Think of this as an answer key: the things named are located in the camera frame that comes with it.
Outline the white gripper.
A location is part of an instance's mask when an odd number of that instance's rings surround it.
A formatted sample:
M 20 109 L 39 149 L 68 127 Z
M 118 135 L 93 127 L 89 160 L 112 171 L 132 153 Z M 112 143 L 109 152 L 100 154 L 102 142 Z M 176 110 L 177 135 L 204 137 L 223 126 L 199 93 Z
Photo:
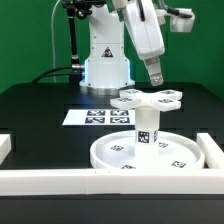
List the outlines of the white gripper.
M 164 42 L 151 0 L 134 0 L 126 8 L 125 25 L 138 57 L 144 60 L 153 86 L 163 84 L 159 55 L 165 52 Z

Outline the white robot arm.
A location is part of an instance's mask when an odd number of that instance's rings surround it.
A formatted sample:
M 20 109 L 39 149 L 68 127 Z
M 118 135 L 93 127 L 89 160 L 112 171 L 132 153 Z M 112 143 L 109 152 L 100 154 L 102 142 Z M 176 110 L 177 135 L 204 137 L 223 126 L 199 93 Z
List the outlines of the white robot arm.
M 114 95 L 130 88 L 130 62 L 124 54 L 128 34 L 146 66 L 151 84 L 163 83 L 159 56 L 164 42 L 152 0 L 106 0 L 89 17 L 90 55 L 85 60 L 80 88 L 98 95 Z

